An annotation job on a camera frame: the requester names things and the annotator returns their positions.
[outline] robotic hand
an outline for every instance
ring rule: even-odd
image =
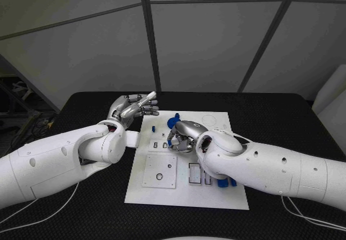
[[[315,157],[283,147],[250,141],[241,145],[224,129],[208,129],[197,122],[179,121],[171,131],[179,144],[174,151],[191,152],[217,179],[238,183],[269,194],[313,200],[346,211],[346,163]]]
[[[0,158],[0,209],[58,193],[120,161],[126,147],[140,143],[140,133],[126,131],[135,117],[159,115],[156,95],[122,96],[107,120],[27,144]]]

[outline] black table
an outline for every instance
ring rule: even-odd
[[[97,124],[106,119],[120,95],[138,92],[81,92],[73,95],[54,123],[51,135]],[[159,107],[172,111],[228,112],[233,131],[253,141],[305,154],[341,160],[345,154],[305,99],[277,93],[158,93]],[[129,130],[140,131],[142,118]],[[120,162],[80,184],[58,215],[35,226],[6,232],[0,239],[165,239],[215,236],[237,240],[346,239],[346,232],[328,229],[293,216],[282,198],[246,187],[250,211],[126,204],[136,150]],[[67,202],[76,187],[41,199],[0,230],[47,218]],[[305,199],[295,199],[302,212],[346,226],[346,212]],[[28,203],[0,210],[5,219]]]

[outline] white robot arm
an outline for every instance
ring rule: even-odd
[[[107,120],[27,144],[0,158],[0,209],[58,193],[120,161],[126,147],[140,143],[140,133],[126,131],[135,117],[159,115],[155,98],[156,92],[122,96]]]
[[[188,145],[195,146],[201,166],[214,178],[230,176],[269,194],[309,199],[346,211],[345,162],[259,142],[241,145],[237,134],[220,128],[207,131],[191,121],[179,121],[177,130],[192,140]]]

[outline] blue part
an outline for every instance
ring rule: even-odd
[[[231,185],[233,187],[237,187],[237,181],[231,178]]]
[[[228,186],[230,186],[230,179],[228,178],[223,180],[218,179],[218,187],[227,188]]]
[[[177,113],[175,117],[172,117],[168,120],[168,127],[172,129],[179,121],[181,121],[181,115],[179,115],[179,113]]]

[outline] circular hole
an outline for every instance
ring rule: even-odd
[[[164,176],[161,173],[158,173],[158,175],[156,175],[156,179],[158,179],[158,180],[162,180],[164,177],[165,177],[165,176]]]

